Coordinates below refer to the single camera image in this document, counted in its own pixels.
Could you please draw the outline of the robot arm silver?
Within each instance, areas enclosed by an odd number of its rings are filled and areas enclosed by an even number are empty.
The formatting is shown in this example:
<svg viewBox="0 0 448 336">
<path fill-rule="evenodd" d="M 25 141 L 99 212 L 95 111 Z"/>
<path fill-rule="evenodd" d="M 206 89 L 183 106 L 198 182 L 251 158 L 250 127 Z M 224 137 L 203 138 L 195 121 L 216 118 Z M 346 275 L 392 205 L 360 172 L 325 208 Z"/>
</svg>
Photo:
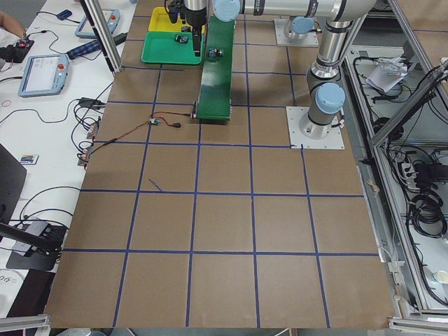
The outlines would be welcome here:
<svg viewBox="0 0 448 336">
<path fill-rule="evenodd" d="M 346 94 L 336 83 L 340 63 L 356 37 L 374 1 L 213 1 L 213 13 L 221 21 L 238 15 L 254 17 L 277 15 L 287 18 L 286 34 L 297 34 L 295 19 L 321 21 L 321 40 L 315 60 L 309 65 L 306 79 L 310 107 L 300 119 L 301 133 L 322 139 L 342 109 Z"/>
<path fill-rule="evenodd" d="M 202 47 L 202 27 L 207 23 L 207 1 L 203 0 L 174 0 L 164 1 L 164 9 L 172 24 L 180 17 L 191 26 L 192 49 L 199 57 Z M 214 15 L 223 22 L 234 20 L 242 5 L 240 1 L 212 1 Z"/>
</svg>

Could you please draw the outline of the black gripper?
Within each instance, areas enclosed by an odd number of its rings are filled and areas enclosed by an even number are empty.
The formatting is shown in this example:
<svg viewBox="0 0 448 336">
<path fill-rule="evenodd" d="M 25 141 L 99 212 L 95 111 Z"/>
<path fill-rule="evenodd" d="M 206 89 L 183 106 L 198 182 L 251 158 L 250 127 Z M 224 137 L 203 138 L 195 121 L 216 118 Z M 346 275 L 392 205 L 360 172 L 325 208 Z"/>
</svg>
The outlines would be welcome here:
<svg viewBox="0 0 448 336">
<path fill-rule="evenodd" d="M 174 0 L 164 3 L 171 23 L 176 23 L 178 16 L 192 27 L 192 46 L 196 57 L 202 52 L 202 28 L 207 22 L 207 1 Z"/>
</svg>

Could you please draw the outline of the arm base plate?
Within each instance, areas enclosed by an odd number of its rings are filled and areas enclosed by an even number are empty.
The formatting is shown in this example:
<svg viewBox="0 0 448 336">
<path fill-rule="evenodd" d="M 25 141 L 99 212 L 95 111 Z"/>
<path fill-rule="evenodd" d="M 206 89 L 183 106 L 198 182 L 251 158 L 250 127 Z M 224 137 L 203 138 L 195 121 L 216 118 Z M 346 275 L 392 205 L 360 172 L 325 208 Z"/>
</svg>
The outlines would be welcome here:
<svg viewBox="0 0 448 336">
<path fill-rule="evenodd" d="M 286 119 L 290 147 L 295 149 L 344 150 L 342 129 L 334 115 L 329 125 L 314 124 L 307 106 L 287 106 Z"/>
<path fill-rule="evenodd" d="M 319 42 L 313 17 L 289 16 L 274 20 L 276 44 L 278 46 L 296 46 L 317 48 Z"/>
</svg>

